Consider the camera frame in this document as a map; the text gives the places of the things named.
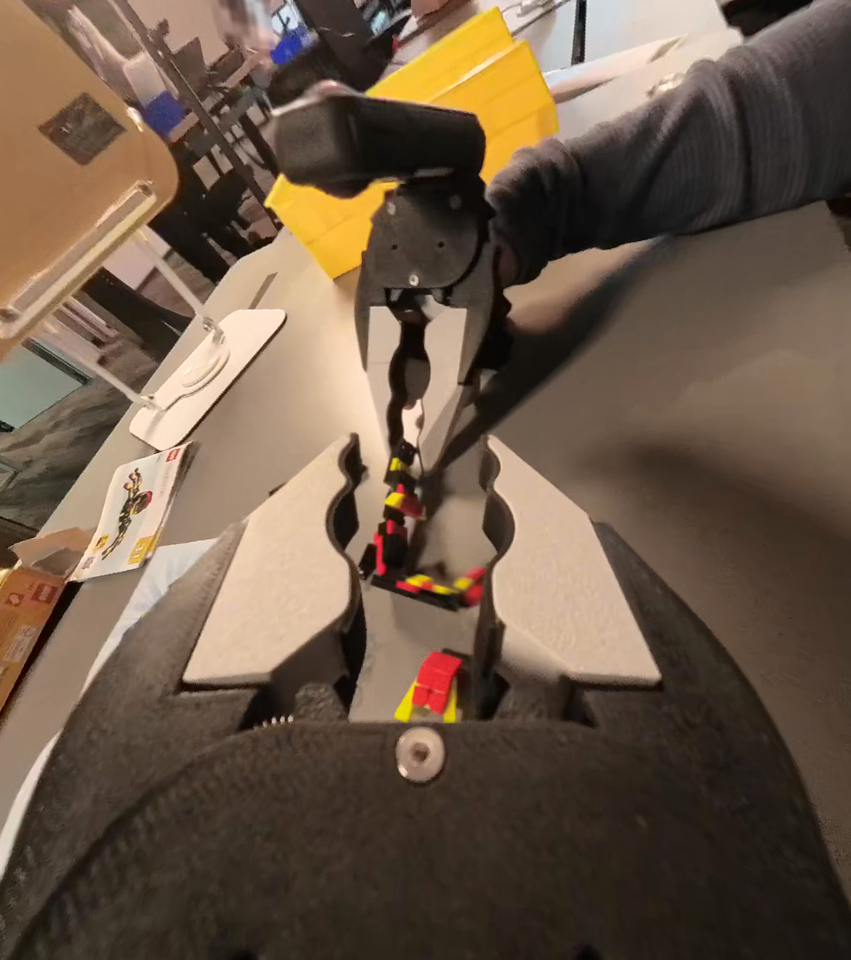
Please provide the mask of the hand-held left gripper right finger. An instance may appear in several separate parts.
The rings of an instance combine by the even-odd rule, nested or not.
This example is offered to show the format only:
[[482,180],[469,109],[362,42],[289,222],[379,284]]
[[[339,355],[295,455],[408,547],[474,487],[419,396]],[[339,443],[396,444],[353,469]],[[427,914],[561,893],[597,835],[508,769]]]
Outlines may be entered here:
[[656,690],[656,663],[597,526],[500,438],[482,441],[485,568],[470,660],[470,717],[504,690]]

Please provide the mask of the clear acrylic stand post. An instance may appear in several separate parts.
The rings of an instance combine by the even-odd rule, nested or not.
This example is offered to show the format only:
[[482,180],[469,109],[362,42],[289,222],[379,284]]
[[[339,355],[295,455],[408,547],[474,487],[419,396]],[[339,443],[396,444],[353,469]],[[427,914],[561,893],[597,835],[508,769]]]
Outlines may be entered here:
[[0,300],[0,340],[22,342],[32,338],[33,331],[51,314],[64,307],[74,290],[101,268],[116,247],[134,241],[152,258],[155,269],[179,297],[191,307],[194,318],[202,323],[206,333],[205,341],[165,381],[165,387],[172,389],[170,398],[160,400],[155,393],[135,392],[101,366],[100,362],[92,359],[83,347],[66,344],[62,350],[82,370],[106,382],[133,405],[141,406],[157,416],[167,416],[170,413],[182,413],[188,403],[193,403],[197,405],[198,418],[203,419],[218,400],[215,388],[223,386],[228,389],[232,385],[233,378],[228,375],[231,351],[226,331],[207,313],[203,302],[166,258],[157,253],[145,235],[144,215],[153,213],[157,207],[158,196],[152,183],[140,181],[131,186],[49,267],[31,274],[15,291]]

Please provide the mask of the small lego instruction booklet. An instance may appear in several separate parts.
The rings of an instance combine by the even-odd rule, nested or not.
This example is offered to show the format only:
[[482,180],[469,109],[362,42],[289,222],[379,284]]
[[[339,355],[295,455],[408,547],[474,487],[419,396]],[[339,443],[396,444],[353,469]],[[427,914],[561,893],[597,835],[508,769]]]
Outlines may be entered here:
[[116,469],[98,525],[70,582],[137,570],[151,559],[193,448],[193,442],[186,441]]

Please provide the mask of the tan board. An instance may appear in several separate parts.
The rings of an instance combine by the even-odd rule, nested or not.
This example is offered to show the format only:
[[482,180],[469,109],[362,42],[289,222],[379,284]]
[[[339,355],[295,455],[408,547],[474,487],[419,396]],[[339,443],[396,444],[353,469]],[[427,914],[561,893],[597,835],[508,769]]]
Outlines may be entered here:
[[[0,1],[0,301],[139,182],[157,196],[146,226],[177,191],[168,147],[22,2]],[[21,342],[0,340],[0,363]]]

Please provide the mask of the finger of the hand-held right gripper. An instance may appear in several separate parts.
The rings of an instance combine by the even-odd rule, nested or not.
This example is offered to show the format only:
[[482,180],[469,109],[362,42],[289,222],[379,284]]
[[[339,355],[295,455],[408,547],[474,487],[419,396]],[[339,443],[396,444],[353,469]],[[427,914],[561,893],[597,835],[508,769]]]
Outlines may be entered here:
[[412,413],[411,332],[415,322],[408,309],[372,306],[370,309],[365,371],[383,448],[391,457],[407,438]]
[[410,361],[410,441],[421,471],[434,474],[472,401],[472,386],[459,381],[467,312],[430,295],[417,295],[414,303],[423,320],[424,358]]

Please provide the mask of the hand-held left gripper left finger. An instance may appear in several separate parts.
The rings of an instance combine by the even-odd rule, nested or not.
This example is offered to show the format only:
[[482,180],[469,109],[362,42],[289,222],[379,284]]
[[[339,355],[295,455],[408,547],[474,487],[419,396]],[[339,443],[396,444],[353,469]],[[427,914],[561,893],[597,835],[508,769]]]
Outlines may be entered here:
[[353,692],[365,653],[360,576],[360,439],[336,438],[254,509],[182,680],[198,688],[310,683]]

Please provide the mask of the person's right forearm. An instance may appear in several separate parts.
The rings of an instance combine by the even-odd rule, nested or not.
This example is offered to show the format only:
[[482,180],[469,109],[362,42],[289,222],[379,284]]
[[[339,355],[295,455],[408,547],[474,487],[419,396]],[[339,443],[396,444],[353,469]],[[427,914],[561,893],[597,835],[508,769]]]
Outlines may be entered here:
[[851,193],[851,2],[811,2],[674,89],[519,150],[488,188],[504,288],[589,249]]

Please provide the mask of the yellow plastic bin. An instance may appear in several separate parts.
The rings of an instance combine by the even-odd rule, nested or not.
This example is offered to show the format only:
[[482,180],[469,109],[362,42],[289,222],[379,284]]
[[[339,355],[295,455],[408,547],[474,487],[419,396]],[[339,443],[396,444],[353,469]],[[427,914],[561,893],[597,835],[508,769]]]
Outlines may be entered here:
[[[558,131],[556,105],[525,41],[509,34],[492,9],[467,22],[373,85],[369,95],[473,113],[486,138],[486,184],[517,150]],[[305,246],[331,279],[360,267],[371,220],[395,180],[356,198],[335,198],[279,176],[264,205]]]

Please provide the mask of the red yellow lego head piece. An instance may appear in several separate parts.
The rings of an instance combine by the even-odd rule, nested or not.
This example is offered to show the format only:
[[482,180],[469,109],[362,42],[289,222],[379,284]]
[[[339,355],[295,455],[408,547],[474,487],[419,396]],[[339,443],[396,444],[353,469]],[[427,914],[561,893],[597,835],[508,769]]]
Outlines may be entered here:
[[446,652],[430,653],[396,707],[400,724],[456,724],[465,716],[468,671],[465,660]]

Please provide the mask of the large lego instruction booklet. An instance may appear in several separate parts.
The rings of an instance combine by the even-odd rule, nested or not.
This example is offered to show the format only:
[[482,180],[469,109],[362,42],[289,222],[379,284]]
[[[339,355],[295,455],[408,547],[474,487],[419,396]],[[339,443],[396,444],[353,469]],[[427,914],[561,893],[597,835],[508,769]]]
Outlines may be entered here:
[[116,622],[120,633],[151,611],[172,585],[216,544],[215,538],[157,548]]

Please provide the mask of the long red yellow black lego model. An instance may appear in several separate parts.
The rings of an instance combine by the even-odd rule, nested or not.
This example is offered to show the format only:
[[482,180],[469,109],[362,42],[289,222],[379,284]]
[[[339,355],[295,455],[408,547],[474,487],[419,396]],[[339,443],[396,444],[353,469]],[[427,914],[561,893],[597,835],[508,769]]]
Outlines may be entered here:
[[406,439],[392,448],[384,476],[386,496],[382,518],[360,558],[360,578],[377,589],[444,611],[477,608],[484,594],[487,571],[484,566],[445,582],[410,565],[414,525],[427,518],[419,496],[418,457],[418,448]]

